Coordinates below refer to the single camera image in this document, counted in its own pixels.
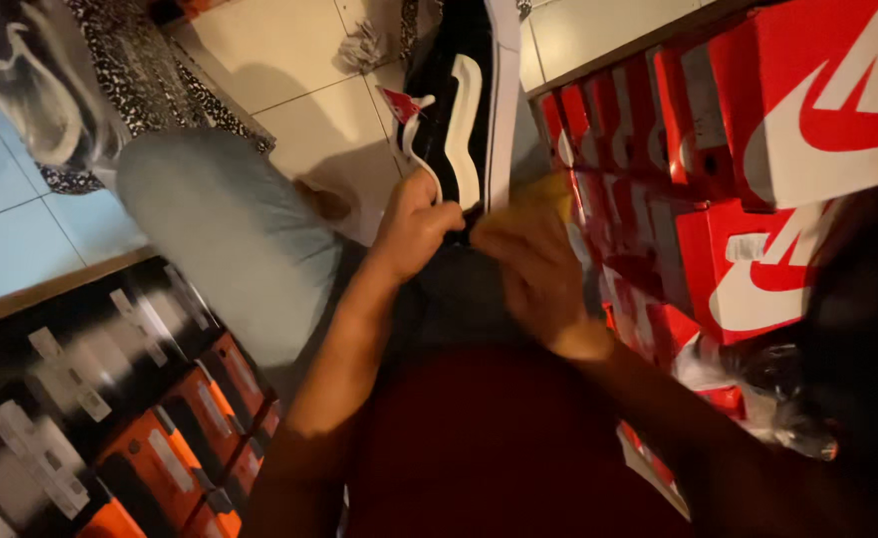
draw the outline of maroon shirt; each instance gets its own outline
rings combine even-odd
[[[360,425],[347,535],[691,536],[624,463],[612,409],[541,349],[457,349],[387,380]]]

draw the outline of light blue jeans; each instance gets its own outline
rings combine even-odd
[[[327,228],[245,140],[219,130],[136,138],[122,152],[117,191],[280,398],[291,398],[365,248]],[[400,290],[386,355],[524,341],[493,261],[448,247]]]

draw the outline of hand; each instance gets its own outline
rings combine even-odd
[[[543,346],[568,359],[610,354],[612,337],[585,310],[581,263],[551,208],[492,214],[479,221],[471,243],[499,262],[505,305]]]
[[[436,184],[418,168],[392,191],[367,262],[396,284],[419,273],[439,250],[446,232],[466,227],[455,202],[433,206]]]

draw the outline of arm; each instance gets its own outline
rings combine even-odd
[[[768,447],[589,319],[580,264],[557,215],[498,215],[471,239],[500,263],[517,321],[608,395],[675,474],[698,532],[791,536],[821,529],[806,527],[814,509],[795,498],[794,477],[780,472]]]
[[[432,206],[435,197],[421,169],[394,190],[376,242],[268,449],[244,538],[335,534],[350,438],[376,383],[397,290],[432,258],[445,232],[465,226],[457,204]]]

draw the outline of person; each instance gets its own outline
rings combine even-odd
[[[418,170],[361,252],[214,131],[134,140],[118,189],[267,378],[294,387],[244,538],[340,523],[357,537],[878,534],[877,509],[825,463],[762,444],[591,317],[553,211],[489,215],[472,248],[445,247],[462,210],[435,204]],[[405,315],[423,290],[439,314]],[[445,341],[419,337],[430,318]],[[625,465],[622,418],[674,473],[690,523]]]

